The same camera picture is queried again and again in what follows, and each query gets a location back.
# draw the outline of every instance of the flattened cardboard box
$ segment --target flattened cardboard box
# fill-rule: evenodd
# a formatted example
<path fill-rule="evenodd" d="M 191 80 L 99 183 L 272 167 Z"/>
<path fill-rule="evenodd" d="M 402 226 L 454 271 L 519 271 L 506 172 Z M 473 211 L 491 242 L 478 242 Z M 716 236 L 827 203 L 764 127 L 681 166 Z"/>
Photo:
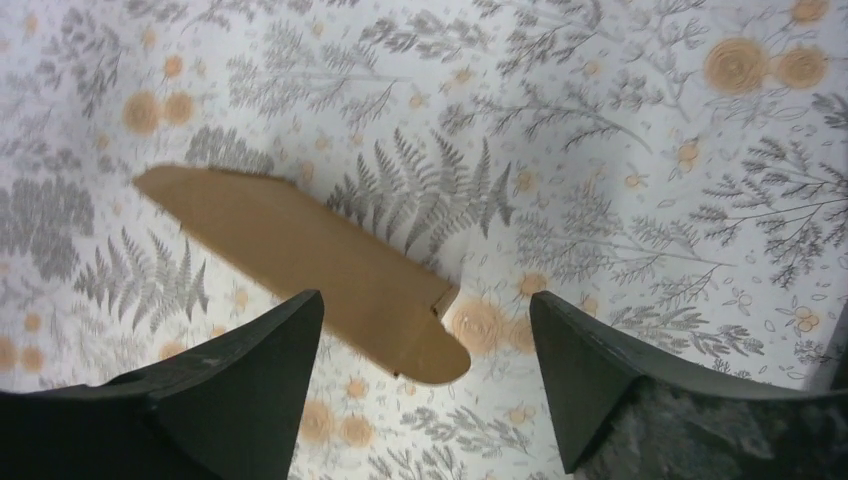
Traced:
<path fill-rule="evenodd" d="M 155 167 L 133 183 L 277 296 L 320 290 L 324 324 L 384 369 L 428 384 L 468 371 L 468 352 L 439 321 L 457 288 L 294 185 L 177 166 Z"/>

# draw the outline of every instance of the folded cardboard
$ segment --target folded cardboard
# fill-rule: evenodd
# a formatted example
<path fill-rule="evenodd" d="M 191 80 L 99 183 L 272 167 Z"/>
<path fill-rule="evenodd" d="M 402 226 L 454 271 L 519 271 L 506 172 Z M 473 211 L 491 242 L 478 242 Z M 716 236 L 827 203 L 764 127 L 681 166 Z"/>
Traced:
<path fill-rule="evenodd" d="M 320 290 L 330 331 L 393 374 L 442 384 L 470 367 L 439 321 L 457 288 L 294 185 L 178 166 L 155 167 L 134 184 L 277 296 Z"/>

